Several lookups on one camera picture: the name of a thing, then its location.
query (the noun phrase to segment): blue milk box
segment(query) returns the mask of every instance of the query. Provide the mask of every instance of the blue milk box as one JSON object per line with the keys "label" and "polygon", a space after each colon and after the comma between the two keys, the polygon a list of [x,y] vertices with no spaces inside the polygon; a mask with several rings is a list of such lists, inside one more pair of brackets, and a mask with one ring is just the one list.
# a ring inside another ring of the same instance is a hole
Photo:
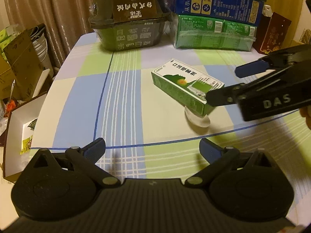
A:
{"label": "blue milk box", "polygon": [[207,16],[258,26],[264,3],[257,0],[168,0],[179,15]]}

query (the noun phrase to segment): checkered tablecloth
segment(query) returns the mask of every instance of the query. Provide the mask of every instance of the checkered tablecloth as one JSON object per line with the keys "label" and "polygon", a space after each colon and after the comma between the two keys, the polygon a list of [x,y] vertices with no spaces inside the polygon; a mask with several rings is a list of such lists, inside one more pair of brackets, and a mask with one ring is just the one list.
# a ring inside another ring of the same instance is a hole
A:
{"label": "checkered tablecloth", "polygon": [[226,86],[247,83],[256,77],[239,79],[234,69],[259,57],[254,50],[176,50],[165,36],[153,48],[112,53],[95,33],[84,35],[52,84],[32,147],[59,151],[103,137],[107,150],[97,165],[114,176],[182,180],[208,165],[198,149],[203,137],[241,151],[265,148],[294,186],[294,205],[311,201],[311,132],[299,112],[244,122],[236,105],[221,106],[210,114],[211,126],[201,129],[152,82],[151,71],[174,58]]}

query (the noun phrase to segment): open box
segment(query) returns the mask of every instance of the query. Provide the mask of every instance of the open box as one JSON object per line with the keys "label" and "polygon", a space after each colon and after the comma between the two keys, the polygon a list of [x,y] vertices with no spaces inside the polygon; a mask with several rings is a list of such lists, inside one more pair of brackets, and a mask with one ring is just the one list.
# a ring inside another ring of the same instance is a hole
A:
{"label": "open box", "polygon": [[28,125],[38,118],[45,98],[46,93],[38,95],[10,113],[3,151],[3,178],[10,182],[18,179],[35,154],[35,150],[30,150],[21,155],[22,141],[33,135],[34,130]]}

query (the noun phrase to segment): finger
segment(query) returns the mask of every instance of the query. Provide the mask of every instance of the finger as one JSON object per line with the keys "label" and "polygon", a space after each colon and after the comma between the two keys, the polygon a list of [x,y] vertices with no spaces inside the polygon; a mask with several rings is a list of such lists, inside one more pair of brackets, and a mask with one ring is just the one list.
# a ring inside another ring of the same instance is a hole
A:
{"label": "finger", "polygon": [[311,129],[311,118],[306,118],[306,124],[309,127],[309,129]]}
{"label": "finger", "polygon": [[300,115],[302,117],[309,117],[308,115],[308,108],[307,107],[303,107],[301,109],[299,109]]}

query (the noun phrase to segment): human hand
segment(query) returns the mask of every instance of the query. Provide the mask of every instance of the human hand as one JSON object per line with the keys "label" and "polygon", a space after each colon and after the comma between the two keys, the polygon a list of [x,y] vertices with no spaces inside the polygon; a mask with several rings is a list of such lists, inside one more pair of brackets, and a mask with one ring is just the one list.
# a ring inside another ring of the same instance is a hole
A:
{"label": "human hand", "polygon": [[306,124],[309,127],[309,129],[311,129],[311,117],[308,113],[308,108],[309,107],[303,107],[303,108],[299,109],[299,112],[300,112],[300,115],[306,119]]}

